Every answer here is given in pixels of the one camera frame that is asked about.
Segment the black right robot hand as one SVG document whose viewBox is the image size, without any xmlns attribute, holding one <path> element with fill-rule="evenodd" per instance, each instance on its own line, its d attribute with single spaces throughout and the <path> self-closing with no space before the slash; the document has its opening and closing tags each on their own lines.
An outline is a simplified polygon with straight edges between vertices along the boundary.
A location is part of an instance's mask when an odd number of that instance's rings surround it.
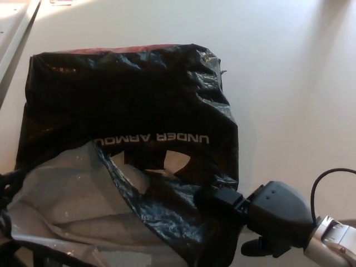
<svg viewBox="0 0 356 267">
<path fill-rule="evenodd" d="M 228 187 L 200 189 L 194 202 L 201 212 L 258 234 L 241 246 L 249 257 L 278 258 L 291 248 L 306 249 L 317 225 L 307 201 L 280 181 L 261 185 L 248 197 Z"/>
</svg>

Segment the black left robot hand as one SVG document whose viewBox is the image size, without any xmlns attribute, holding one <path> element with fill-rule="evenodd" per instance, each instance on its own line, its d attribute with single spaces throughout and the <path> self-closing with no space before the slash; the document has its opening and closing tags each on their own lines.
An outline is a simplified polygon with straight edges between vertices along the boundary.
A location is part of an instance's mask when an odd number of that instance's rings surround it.
<svg viewBox="0 0 356 267">
<path fill-rule="evenodd" d="M 1 175 L 1 209 L 6 207 L 19 192 L 25 177 L 26 172 L 20 169 Z"/>
</svg>

